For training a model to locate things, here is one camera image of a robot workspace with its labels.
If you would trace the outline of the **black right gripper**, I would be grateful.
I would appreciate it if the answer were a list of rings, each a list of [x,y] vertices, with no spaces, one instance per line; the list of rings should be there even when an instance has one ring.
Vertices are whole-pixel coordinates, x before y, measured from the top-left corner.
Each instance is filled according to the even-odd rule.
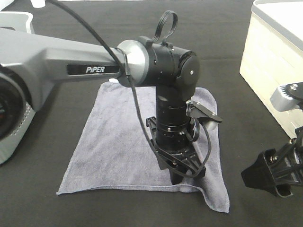
[[[291,197],[290,184],[303,184],[303,145],[293,138],[278,150],[265,150],[241,172],[241,176],[246,187],[264,190],[280,198]]]

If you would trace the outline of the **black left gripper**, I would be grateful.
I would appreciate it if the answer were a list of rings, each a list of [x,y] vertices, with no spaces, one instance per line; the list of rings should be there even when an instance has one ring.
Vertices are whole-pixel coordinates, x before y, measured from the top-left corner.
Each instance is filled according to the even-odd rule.
[[[151,148],[160,169],[169,170],[171,184],[179,184],[183,178],[203,178],[205,160],[200,160],[193,142],[197,141],[204,125],[194,118],[176,127],[157,125],[157,122],[156,117],[146,119],[152,136]]]

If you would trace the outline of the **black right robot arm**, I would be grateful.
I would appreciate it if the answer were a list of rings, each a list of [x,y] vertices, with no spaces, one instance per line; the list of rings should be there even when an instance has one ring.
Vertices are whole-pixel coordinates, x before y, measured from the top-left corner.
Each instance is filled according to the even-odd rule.
[[[291,186],[303,185],[303,128],[295,129],[296,137],[281,149],[267,149],[242,171],[246,187],[264,190],[274,196],[292,196]]]

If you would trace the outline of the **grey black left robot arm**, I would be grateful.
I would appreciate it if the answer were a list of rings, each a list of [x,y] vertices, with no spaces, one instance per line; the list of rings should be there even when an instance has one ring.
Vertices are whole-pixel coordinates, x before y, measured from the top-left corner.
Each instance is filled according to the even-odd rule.
[[[190,98],[200,64],[196,54],[146,37],[105,47],[7,28],[0,30],[0,137],[14,133],[27,107],[38,111],[55,84],[116,78],[125,87],[155,87],[156,116],[146,123],[162,168],[173,184],[205,175],[197,140],[202,115]]]

